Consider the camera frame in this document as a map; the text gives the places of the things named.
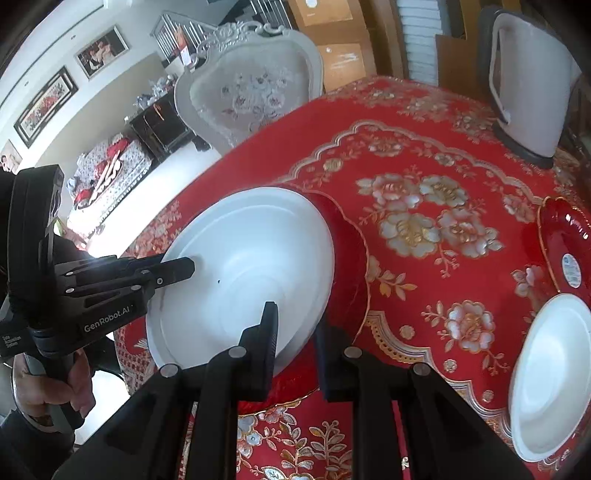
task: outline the screw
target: screw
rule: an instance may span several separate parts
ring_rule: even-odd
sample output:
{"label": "screw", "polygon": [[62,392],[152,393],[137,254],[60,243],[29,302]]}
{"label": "screw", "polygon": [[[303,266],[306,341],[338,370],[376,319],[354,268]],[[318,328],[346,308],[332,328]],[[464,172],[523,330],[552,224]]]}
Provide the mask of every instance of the screw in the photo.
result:
{"label": "screw", "polygon": [[423,362],[419,362],[413,365],[413,372],[421,377],[426,377],[429,373],[431,373],[431,367]]}
{"label": "screw", "polygon": [[243,346],[237,345],[233,346],[228,350],[228,355],[232,358],[242,358],[246,355],[246,349]]}
{"label": "screw", "polygon": [[163,367],[160,369],[160,375],[162,375],[164,378],[174,377],[179,370],[180,368],[178,367],[178,365],[166,364],[163,365]]}
{"label": "screw", "polygon": [[359,358],[363,354],[363,350],[356,346],[348,346],[345,349],[345,357],[347,358]]}

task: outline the red plate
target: red plate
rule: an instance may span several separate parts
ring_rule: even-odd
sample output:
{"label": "red plate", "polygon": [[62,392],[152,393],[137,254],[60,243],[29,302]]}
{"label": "red plate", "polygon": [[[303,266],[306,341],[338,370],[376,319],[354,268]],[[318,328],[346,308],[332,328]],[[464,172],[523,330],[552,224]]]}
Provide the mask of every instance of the red plate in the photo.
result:
{"label": "red plate", "polygon": [[[328,321],[344,329],[351,340],[357,337],[369,308],[369,288],[365,281],[368,249],[353,222],[343,216],[337,204],[320,193],[297,191],[311,201],[324,217],[335,246],[335,276],[326,307]],[[240,415],[264,411],[276,404],[290,403],[318,388],[313,339],[283,371],[273,378],[267,400],[263,403],[240,402]]]}
{"label": "red plate", "polygon": [[538,236],[559,293],[591,305],[591,225],[565,198],[546,197],[538,209]]}

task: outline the kettle base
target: kettle base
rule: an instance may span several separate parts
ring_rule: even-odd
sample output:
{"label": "kettle base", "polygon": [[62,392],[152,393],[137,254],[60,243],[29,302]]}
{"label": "kettle base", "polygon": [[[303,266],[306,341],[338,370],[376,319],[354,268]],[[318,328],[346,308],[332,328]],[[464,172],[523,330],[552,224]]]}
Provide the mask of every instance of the kettle base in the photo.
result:
{"label": "kettle base", "polygon": [[527,163],[531,163],[543,170],[549,170],[554,166],[554,157],[542,157],[537,153],[525,148],[519,142],[510,137],[499,125],[498,121],[492,125],[495,136],[503,142],[503,145],[514,154],[519,155]]}

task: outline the framed picture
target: framed picture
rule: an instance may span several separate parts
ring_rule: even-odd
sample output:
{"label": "framed picture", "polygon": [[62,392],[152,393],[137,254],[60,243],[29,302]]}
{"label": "framed picture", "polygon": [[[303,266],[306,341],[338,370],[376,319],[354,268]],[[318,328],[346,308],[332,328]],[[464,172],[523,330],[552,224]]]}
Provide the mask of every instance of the framed picture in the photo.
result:
{"label": "framed picture", "polygon": [[113,27],[78,52],[76,60],[91,78],[128,50],[119,30]]}
{"label": "framed picture", "polygon": [[10,140],[6,142],[4,148],[0,151],[0,165],[4,171],[16,173],[18,166],[22,162],[22,157],[14,148],[14,145]]}
{"label": "framed picture", "polygon": [[78,91],[78,87],[70,77],[66,67],[57,72],[53,78],[35,95],[35,98],[18,118],[14,128],[25,145],[30,147],[37,136],[57,111]]}

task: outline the wooden panel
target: wooden panel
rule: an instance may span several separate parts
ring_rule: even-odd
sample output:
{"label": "wooden panel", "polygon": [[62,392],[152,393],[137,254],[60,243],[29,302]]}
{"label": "wooden panel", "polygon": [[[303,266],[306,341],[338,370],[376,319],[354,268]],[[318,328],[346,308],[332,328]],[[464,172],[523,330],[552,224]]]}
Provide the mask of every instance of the wooden panel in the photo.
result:
{"label": "wooden panel", "polygon": [[324,25],[350,24],[352,28],[365,27],[359,0],[316,0],[316,6],[308,7],[306,0],[287,0],[298,28],[306,33],[308,28]]}
{"label": "wooden panel", "polygon": [[488,102],[476,78],[476,43],[446,35],[435,37],[439,64],[439,86],[452,92]]}
{"label": "wooden panel", "polygon": [[402,24],[395,0],[360,0],[378,73],[408,78]]}
{"label": "wooden panel", "polygon": [[[479,0],[460,0],[466,38],[436,36],[439,86],[489,102],[476,79]],[[505,8],[519,11],[519,0],[502,0]]]}
{"label": "wooden panel", "polygon": [[305,27],[322,23],[353,20],[353,14],[351,13],[347,0],[295,0],[295,4]]}
{"label": "wooden panel", "polygon": [[318,50],[324,62],[324,88],[327,92],[367,77],[361,44],[319,45]]}

